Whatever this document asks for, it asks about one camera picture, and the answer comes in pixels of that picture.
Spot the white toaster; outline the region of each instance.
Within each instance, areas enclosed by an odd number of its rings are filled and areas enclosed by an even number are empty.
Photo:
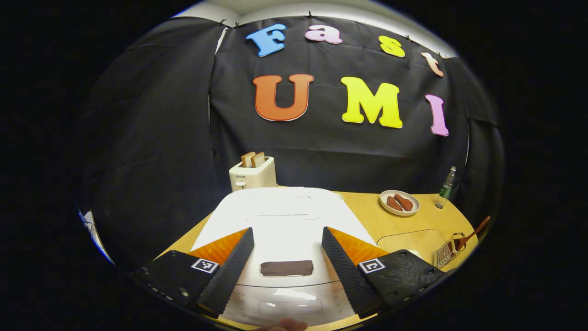
[[[230,187],[233,192],[246,188],[276,187],[276,164],[273,157],[265,157],[258,168],[243,168],[243,162],[229,170]]]

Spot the bread slice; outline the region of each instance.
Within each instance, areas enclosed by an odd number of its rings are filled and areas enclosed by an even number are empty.
[[[388,196],[388,200],[387,200],[386,204],[390,208],[396,209],[397,211],[404,211],[404,210],[402,210],[402,207],[396,202],[396,200],[394,200],[394,198],[392,196]]]
[[[402,206],[402,208],[404,208],[405,211],[411,211],[412,210],[412,201],[403,198],[400,196],[400,194],[395,194],[394,198],[398,201],[398,203]]]
[[[255,156],[255,152],[249,152],[243,156],[241,156],[241,162],[243,162],[242,167],[243,168],[251,168],[252,163],[251,163],[251,158]]]
[[[253,156],[251,158],[251,163],[253,164],[254,168],[259,168],[261,167],[261,165],[265,162],[265,153],[264,152],[259,152],[257,154],[255,154],[255,156]]]

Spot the hand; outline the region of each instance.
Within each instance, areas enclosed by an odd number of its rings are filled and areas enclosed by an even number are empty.
[[[297,322],[289,317],[283,318],[276,325],[262,326],[253,331],[304,331],[308,328],[305,322]]]

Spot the plastic water bottle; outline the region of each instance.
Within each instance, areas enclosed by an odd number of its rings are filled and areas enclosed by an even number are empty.
[[[449,198],[449,195],[451,194],[451,190],[453,189],[453,180],[455,179],[455,171],[457,171],[457,168],[455,166],[451,167],[447,178],[445,178],[445,183],[443,183],[441,192],[439,193],[437,201],[435,202],[435,207],[439,209],[443,208],[443,204],[445,201],[447,201],[447,198]]]

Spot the white appliance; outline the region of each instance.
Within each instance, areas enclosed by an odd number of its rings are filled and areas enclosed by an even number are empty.
[[[255,246],[221,317],[254,326],[292,317],[309,326],[353,316],[337,274],[321,246],[329,226],[375,245],[341,197],[321,188],[239,190],[217,206],[192,250],[247,227]],[[267,277],[264,262],[310,260],[308,276]]]
[[[243,162],[229,169],[230,187],[233,192],[245,188],[276,187],[276,164],[273,157],[265,157],[258,168],[244,168]]]

